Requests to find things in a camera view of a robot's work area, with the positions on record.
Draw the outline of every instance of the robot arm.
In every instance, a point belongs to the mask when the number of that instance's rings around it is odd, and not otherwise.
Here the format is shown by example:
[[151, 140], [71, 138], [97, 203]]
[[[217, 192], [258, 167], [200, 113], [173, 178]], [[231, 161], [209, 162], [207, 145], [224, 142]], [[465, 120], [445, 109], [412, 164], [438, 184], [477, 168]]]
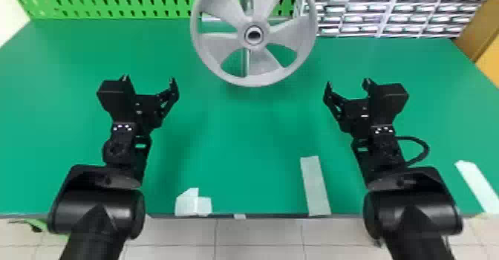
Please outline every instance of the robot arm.
[[118, 259], [125, 241], [143, 228], [141, 186], [151, 132], [179, 99], [174, 79], [156, 95], [137, 95], [128, 76], [106, 80], [97, 96], [113, 123], [102, 148], [105, 166], [75, 165], [48, 216], [52, 233], [70, 234], [61, 260]]
[[[364, 199], [364, 222], [369, 235], [383, 239], [395, 260], [453, 260], [443, 237], [463, 229], [454, 199], [433, 167], [408, 168], [429, 152], [415, 137], [396, 136], [394, 118], [408, 93], [401, 84], [377, 85], [364, 79], [364, 99], [347, 100], [326, 85], [324, 103], [340, 129], [353, 137], [353, 153], [369, 192]], [[406, 161], [399, 140], [423, 147]]]

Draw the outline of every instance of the white tape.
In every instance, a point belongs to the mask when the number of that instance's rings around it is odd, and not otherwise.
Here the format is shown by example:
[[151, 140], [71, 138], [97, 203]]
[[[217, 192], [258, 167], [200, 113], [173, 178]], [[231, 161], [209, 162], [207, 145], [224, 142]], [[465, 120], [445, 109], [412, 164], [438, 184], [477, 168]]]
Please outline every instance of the white tape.
[[199, 188], [189, 188], [175, 200], [175, 216], [207, 216], [212, 213], [212, 199], [199, 197]]
[[454, 164], [486, 213], [499, 214], [499, 198], [475, 163], [459, 160]]
[[246, 215], [243, 213], [235, 213], [234, 219], [246, 219]]
[[331, 208], [327, 199], [319, 156], [301, 157], [300, 165], [307, 198], [308, 215], [330, 215]]

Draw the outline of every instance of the white wall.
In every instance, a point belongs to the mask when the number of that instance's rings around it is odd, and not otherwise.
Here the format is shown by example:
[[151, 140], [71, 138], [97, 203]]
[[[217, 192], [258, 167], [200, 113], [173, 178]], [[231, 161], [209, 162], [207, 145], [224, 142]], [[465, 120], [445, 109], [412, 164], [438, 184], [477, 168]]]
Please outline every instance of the white wall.
[[0, 0], [0, 47], [29, 21], [17, 0]]

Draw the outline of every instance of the gray fan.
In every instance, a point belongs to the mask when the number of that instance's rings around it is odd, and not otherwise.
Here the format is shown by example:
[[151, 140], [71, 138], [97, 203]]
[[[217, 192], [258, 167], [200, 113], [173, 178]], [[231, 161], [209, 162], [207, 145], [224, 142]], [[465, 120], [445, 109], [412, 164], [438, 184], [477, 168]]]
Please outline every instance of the gray fan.
[[[271, 85], [291, 75], [307, 58], [316, 40], [317, 13], [297, 16], [277, 25], [269, 24], [269, 16], [279, 0], [195, 0], [191, 15], [192, 42], [204, 64], [221, 79], [235, 85], [258, 87]], [[315, 7], [313, 0], [307, 0]], [[200, 33], [198, 15], [207, 13], [232, 25], [234, 33]], [[267, 49], [277, 44], [296, 52], [296, 58], [287, 67]], [[243, 49], [246, 58], [241, 76], [222, 69], [230, 54]]]

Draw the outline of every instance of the green tabletop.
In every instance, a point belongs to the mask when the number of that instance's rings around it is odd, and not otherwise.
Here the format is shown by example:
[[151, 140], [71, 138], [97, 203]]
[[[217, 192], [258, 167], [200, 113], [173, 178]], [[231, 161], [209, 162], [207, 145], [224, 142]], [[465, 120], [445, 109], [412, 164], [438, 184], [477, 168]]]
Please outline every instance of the green tabletop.
[[[147, 211], [171, 214], [191, 187], [213, 212], [306, 213], [300, 157], [318, 155], [330, 207], [358, 214], [366, 192], [350, 150], [322, 103], [325, 83], [364, 97], [364, 77], [410, 94], [394, 125], [428, 142], [462, 212], [482, 208], [454, 166], [475, 162], [499, 192], [499, 91], [447, 39], [317, 39], [286, 80], [240, 88], [212, 74], [184, 20], [34, 21], [0, 50], [0, 214], [45, 214], [68, 170], [102, 164], [111, 119], [96, 90], [130, 74], [153, 94], [177, 79], [180, 101], [153, 132], [142, 191]], [[407, 158], [420, 152], [402, 145]]]

